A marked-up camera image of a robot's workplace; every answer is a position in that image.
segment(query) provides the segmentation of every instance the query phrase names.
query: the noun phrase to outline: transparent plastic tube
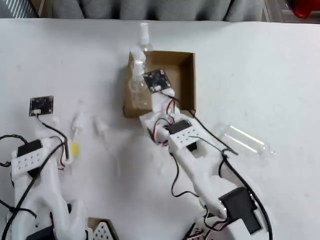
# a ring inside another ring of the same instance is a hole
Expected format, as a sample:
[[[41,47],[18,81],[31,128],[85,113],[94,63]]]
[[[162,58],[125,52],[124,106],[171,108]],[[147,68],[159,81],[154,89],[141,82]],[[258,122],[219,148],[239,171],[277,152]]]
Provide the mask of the transparent plastic tube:
[[[244,153],[247,156],[259,156],[270,159],[275,155],[268,142],[257,139],[235,126],[229,124],[224,127],[221,139],[230,144],[236,152]]]

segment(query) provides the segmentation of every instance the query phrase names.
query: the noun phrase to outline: cable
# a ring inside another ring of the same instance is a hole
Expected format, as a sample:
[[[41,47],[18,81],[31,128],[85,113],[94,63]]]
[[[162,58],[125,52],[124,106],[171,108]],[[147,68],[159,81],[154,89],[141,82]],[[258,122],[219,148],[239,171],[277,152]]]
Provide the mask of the cable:
[[[0,199],[0,204],[2,204],[3,206],[5,206],[7,209],[9,209],[9,211],[11,213],[15,213],[15,212],[18,212],[18,211],[25,211],[25,212],[28,212],[30,213],[31,215],[34,216],[34,218],[37,218],[37,214],[35,214],[33,211],[31,211],[30,209],[27,209],[27,208],[17,208],[17,207],[13,207],[13,206],[10,206],[9,204],[5,203],[4,201],[2,201]]]
[[[206,142],[207,144],[211,145],[211,146],[214,147],[215,149],[217,149],[220,153],[222,153],[222,151],[221,151],[219,148],[217,148],[215,145],[213,145],[212,143],[210,143],[209,141],[205,140],[205,139],[202,138],[202,137],[199,137],[199,136],[189,136],[189,137],[190,137],[190,138],[200,139],[200,140]]]
[[[188,236],[187,240],[192,240],[192,239],[199,238],[199,237],[202,236],[202,234],[204,234],[204,232],[205,231],[203,229],[201,229],[201,231],[199,231],[199,232],[197,232],[197,233],[195,233],[193,235]]]
[[[7,135],[0,136],[0,140],[6,139],[6,138],[20,139],[25,145],[28,144],[28,141],[23,136],[20,136],[17,134],[11,134],[11,135],[7,134]],[[11,162],[9,161],[6,161],[5,163],[0,162],[0,167],[8,168],[10,166],[11,166]]]
[[[66,137],[66,135],[64,135],[61,131],[55,129],[54,127],[49,126],[48,124],[46,124],[43,121],[41,121],[38,114],[35,115],[35,116],[43,126],[45,126],[48,129],[51,129],[51,130],[55,131],[56,133],[60,134],[64,138],[65,158],[69,159],[68,138]]]
[[[63,143],[63,141],[61,140],[61,138],[58,137],[58,136],[51,136],[50,138],[51,138],[51,139],[57,138],[57,139],[60,140],[61,143]],[[60,162],[60,165],[61,165],[63,168],[59,168],[59,167],[58,167],[59,170],[64,170],[65,167],[66,167],[66,166],[64,165],[64,163],[62,162],[62,157],[64,156],[64,153],[65,153],[65,148],[63,147],[63,148],[62,148],[62,151],[61,151],[60,161],[59,161],[59,162]]]
[[[49,155],[46,157],[46,159],[43,161],[43,163],[41,164],[41,166],[39,167],[39,170],[36,172],[36,175],[35,177],[31,180],[31,182],[29,183],[28,187],[26,188],[26,190],[24,191],[22,197],[20,198],[18,204],[16,205],[16,209],[19,209],[24,200],[26,199],[29,191],[31,190],[32,186],[35,184],[37,178],[39,177],[41,171],[44,169],[46,163],[49,161],[49,159],[52,157],[53,154],[55,154],[55,152],[65,144],[65,142],[63,143],[60,143],[59,145],[57,145],[50,153]],[[2,237],[1,237],[1,240],[6,240],[6,237],[7,237],[7,234],[8,234],[8,231],[9,231],[9,228],[12,224],[12,222],[14,221],[14,219],[16,218],[18,212],[15,211],[12,213],[12,216],[9,218],[8,222],[6,223],[5,227],[4,227],[4,231],[2,233]]]
[[[172,196],[174,196],[175,198],[178,198],[178,197],[181,197],[184,194],[192,194],[193,196],[199,198],[199,196],[197,194],[195,194],[195,193],[193,193],[191,191],[184,191],[184,192],[182,192],[180,194],[177,194],[177,195],[174,194],[174,187],[175,187],[175,184],[176,184],[176,182],[178,180],[180,171],[179,171],[179,165],[178,165],[177,159],[175,158],[175,156],[173,154],[170,154],[170,155],[173,157],[173,159],[175,161],[175,165],[176,165],[176,175],[174,177],[174,180],[173,180],[173,183],[172,183],[172,186],[171,186],[171,194],[172,194]]]
[[[24,144],[28,144],[28,141],[27,141],[23,136],[20,136],[20,135],[17,135],[17,134],[11,134],[11,135],[3,135],[3,136],[0,136],[0,140],[5,139],[5,138],[15,138],[15,139],[20,139]]]
[[[162,91],[159,91],[159,93],[161,93],[162,95],[164,96],[167,96],[168,98],[170,99],[173,99],[175,101],[177,101],[178,103],[181,103],[181,101],[179,99],[177,99],[176,97],[174,96],[170,96],[170,95],[167,95],[167,94],[164,94]],[[190,111],[189,109],[186,109],[188,111],[188,113],[191,114],[191,116],[197,120],[197,122],[201,125],[201,127],[203,127],[204,130],[206,130],[212,137],[214,137],[219,143],[223,144],[226,148],[230,149],[230,152],[232,152],[233,154],[235,155],[239,155],[236,151],[234,151],[230,146],[228,146],[225,142],[223,142],[222,140],[220,140],[217,136],[215,136],[212,132],[210,132],[206,127],[205,125],[203,125],[203,123],[199,120],[199,118],[196,117],[196,114],[193,113],[192,111]]]
[[[234,167],[230,164],[230,162],[228,161],[228,156],[225,155],[225,151],[228,151],[228,149],[222,150],[223,155],[222,155],[222,164],[225,163],[228,168],[236,175],[236,177],[242,182],[242,184],[248,189],[248,191],[252,194],[254,200],[256,201],[256,203],[258,204],[259,208],[261,209],[261,212],[263,214],[264,220],[265,220],[265,224],[268,230],[268,234],[269,234],[269,240],[273,240],[273,232],[272,232],[272,226],[270,223],[270,219],[268,216],[268,213],[264,207],[264,205],[262,204],[262,202],[260,201],[260,199],[258,198],[257,194],[255,193],[255,191],[250,187],[250,185],[246,182],[246,180],[244,180],[244,178],[237,172],[237,170],[234,169]]]
[[[205,211],[206,211],[206,212],[205,212],[205,217],[203,218],[204,225],[205,225],[208,229],[210,229],[210,230],[212,230],[212,231],[215,231],[215,232],[220,232],[220,231],[222,231],[223,229],[225,229],[226,226],[229,224],[229,219],[227,218],[227,219],[225,219],[225,220],[223,220],[223,221],[216,221],[212,226],[209,226],[209,225],[207,224],[207,222],[206,222],[206,219],[207,219],[207,217],[208,217],[208,215],[209,215],[208,207],[207,207],[206,205],[205,205],[204,207],[205,207]],[[223,225],[222,225],[221,228],[216,229],[215,226],[217,226],[218,224],[223,224]]]
[[[155,121],[154,126],[153,126],[153,130],[152,130],[152,135],[153,135],[154,142],[155,142],[156,144],[157,144],[157,140],[156,140],[156,127],[157,127],[157,123],[158,123],[160,120],[164,120],[164,121],[166,121],[169,125],[171,125],[171,123],[170,123],[167,119],[165,119],[165,118],[163,118],[163,117],[160,117],[160,118],[158,118],[158,119]]]

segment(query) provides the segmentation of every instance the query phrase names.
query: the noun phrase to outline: black wire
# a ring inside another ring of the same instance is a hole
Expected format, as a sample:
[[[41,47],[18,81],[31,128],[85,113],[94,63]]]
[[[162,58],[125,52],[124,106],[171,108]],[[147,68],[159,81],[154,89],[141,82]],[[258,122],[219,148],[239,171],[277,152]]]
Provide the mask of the black wire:
[[[272,226],[270,223],[270,219],[268,216],[268,213],[264,207],[264,205],[262,204],[262,202],[260,201],[260,199],[258,198],[257,194],[255,193],[255,191],[250,187],[250,185],[246,182],[246,180],[244,180],[244,178],[237,172],[237,170],[234,169],[234,167],[230,164],[230,162],[228,161],[228,156],[225,155],[225,151],[228,151],[228,149],[222,150],[223,155],[222,155],[222,164],[225,163],[228,168],[236,175],[236,177],[242,182],[242,184],[248,189],[248,191],[252,194],[254,200],[256,201],[256,203],[258,204],[259,208],[261,209],[261,212],[263,214],[264,220],[265,220],[265,224],[269,233],[269,240],[273,240],[273,232],[272,232]]]
[[[224,164],[224,159],[222,158],[222,161],[220,162],[219,168],[218,168],[218,175],[219,175],[220,178],[222,178],[221,170],[222,170],[222,165],[223,164]]]
[[[0,162],[0,167],[8,168],[11,166],[11,162],[7,161],[5,163]]]
[[[0,136],[0,140],[6,139],[6,138],[20,139],[25,145],[28,144],[28,141],[23,136],[20,136],[17,134],[10,134],[10,135],[6,134],[3,136]],[[7,161],[5,163],[0,162],[0,167],[8,168],[10,166],[11,166],[11,162],[9,162],[9,161]]]
[[[226,224],[226,223],[229,221],[229,219],[227,218],[226,220],[223,220],[223,221],[216,221],[212,226],[210,226],[210,225],[208,225],[207,222],[206,222],[206,219],[207,219],[208,214],[209,214],[208,207],[207,207],[207,206],[204,206],[204,207],[205,207],[205,211],[206,211],[206,212],[205,212],[205,217],[203,218],[204,225],[205,225],[208,229],[210,229],[210,230],[212,230],[212,231],[215,231],[215,232],[220,232],[220,231],[222,231],[223,229],[225,229],[227,225],[223,225],[223,226],[222,226],[221,228],[219,228],[219,229],[216,229],[215,226],[217,226],[218,224]]]
[[[51,136],[50,137],[51,139],[53,139],[53,138],[57,138],[57,139],[59,139],[60,140],[60,143],[63,143],[63,141],[61,140],[61,138],[60,137],[58,137],[58,136]],[[65,153],[65,148],[63,147],[62,148],[62,151],[61,151],[61,156],[60,156],[60,160],[59,160],[59,162],[60,162],[60,165],[63,167],[63,168],[65,168],[66,166],[62,163],[62,157],[64,156],[64,153]]]
[[[36,172],[36,175],[35,177],[31,180],[31,182],[29,183],[28,187],[26,188],[26,190],[24,191],[22,197],[20,198],[18,204],[16,205],[16,209],[19,209],[24,200],[26,199],[29,191],[31,190],[32,186],[35,184],[37,178],[40,176],[40,173],[41,171],[44,169],[46,163],[49,161],[49,159],[52,157],[53,154],[55,154],[55,152],[61,147],[63,146],[65,143],[60,143],[59,145],[57,145],[50,153],[49,155],[46,157],[46,159],[43,161],[43,163],[41,164],[41,166],[39,167],[38,171]],[[4,227],[4,231],[2,233],[2,237],[1,237],[1,240],[6,240],[6,237],[7,237],[7,234],[8,234],[8,231],[9,231],[9,228],[12,224],[12,222],[14,221],[14,219],[16,218],[18,212],[15,211],[12,213],[12,216],[10,217],[10,219],[8,220],[8,222],[6,223],[5,227]]]
[[[172,183],[172,186],[171,186],[171,194],[172,194],[172,196],[174,196],[175,198],[178,198],[178,197],[181,197],[184,194],[192,194],[193,196],[199,198],[199,196],[197,194],[195,194],[195,193],[193,193],[191,191],[184,191],[184,192],[182,192],[180,194],[177,194],[177,195],[174,194],[174,187],[175,187],[175,184],[176,184],[176,182],[178,180],[180,171],[179,171],[179,165],[178,165],[177,159],[175,158],[175,156],[173,154],[170,154],[170,155],[173,157],[173,159],[175,161],[175,165],[176,165],[176,175],[174,177],[174,180],[173,180],[173,183]]]
[[[15,212],[18,212],[18,211],[25,211],[25,212],[28,212],[30,213],[31,215],[34,216],[34,218],[37,218],[37,214],[35,214],[33,211],[31,211],[30,209],[27,209],[27,208],[17,208],[17,207],[13,207],[13,206],[10,206],[9,204],[5,203],[4,201],[2,201],[0,199],[0,204],[2,204],[3,206],[5,206],[7,209],[9,209],[9,211],[11,213],[15,213]]]
[[[59,131],[58,129],[55,129],[54,127],[44,123],[43,121],[40,120],[38,114],[36,115],[36,118],[40,121],[40,123],[42,125],[44,125],[46,128],[51,129],[53,131],[55,131],[56,133],[60,134],[63,138],[64,138],[64,149],[65,149],[65,158],[69,159],[69,150],[68,150],[68,138],[66,135],[64,135],[61,131]]]
[[[164,94],[162,91],[159,91],[159,93],[161,93],[161,94],[164,95],[164,96],[167,96],[167,97],[170,98],[170,99],[173,99],[173,100],[177,101],[178,103],[180,103],[180,104],[182,105],[181,101],[180,101],[178,98],[176,98],[176,97],[174,97],[174,96],[170,96],[170,95]],[[196,117],[196,114],[195,114],[195,113],[193,113],[193,112],[190,111],[189,109],[186,109],[186,110],[188,111],[188,113],[191,114],[191,116],[192,116],[195,120],[197,120],[197,122],[201,125],[201,127],[203,127],[203,129],[206,130],[212,137],[214,137],[218,142],[220,142],[221,144],[223,144],[226,148],[230,149],[230,151],[231,151],[233,154],[239,155],[236,151],[234,151],[234,150],[233,150],[230,146],[228,146],[225,142],[223,142],[223,141],[220,140],[217,136],[215,136],[212,132],[210,132],[210,131],[205,127],[205,125],[203,125],[203,123],[199,120],[199,118]]]
[[[7,134],[7,135],[0,136],[0,140],[5,138],[20,139],[24,144],[28,144],[28,141],[23,136],[20,136],[17,134],[10,134],[10,135]]]

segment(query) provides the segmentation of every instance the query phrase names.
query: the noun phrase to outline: gray fabric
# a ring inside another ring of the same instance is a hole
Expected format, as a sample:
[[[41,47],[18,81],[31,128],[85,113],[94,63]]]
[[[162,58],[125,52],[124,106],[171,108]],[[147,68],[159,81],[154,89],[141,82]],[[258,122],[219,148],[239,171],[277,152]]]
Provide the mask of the gray fabric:
[[[54,18],[261,21],[264,0],[53,0]]]

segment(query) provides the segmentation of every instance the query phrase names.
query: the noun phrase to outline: clear plastic bottle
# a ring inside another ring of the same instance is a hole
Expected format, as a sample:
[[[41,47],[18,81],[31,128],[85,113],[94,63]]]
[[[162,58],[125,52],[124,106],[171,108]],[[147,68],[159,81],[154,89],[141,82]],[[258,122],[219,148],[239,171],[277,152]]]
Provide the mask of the clear plastic bottle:
[[[144,52],[145,60],[145,71],[148,72],[149,66],[152,64],[152,55],[151,52],[154,50],[154,47],[150,43],[149,36],[149,24],[142,22],[140,23],[140,34],[139,34],[139,43],[140,49]]]
[[[133,61],[130,64],[131,71],[134,70],[134,63],[135,61],[142,61],[143,62],[143,69],[144,72],[146,73],[146,55],[145,53],[140,49],[139,46],[134,46],[131,48],[131,55],[133,57]]]
[[[146,90],[148,87],[143,77],[144,73],[144,62],[135,60],[133,62],[132,78],[129,81],[131,101],[135,109],[145,109],[147,107]]]

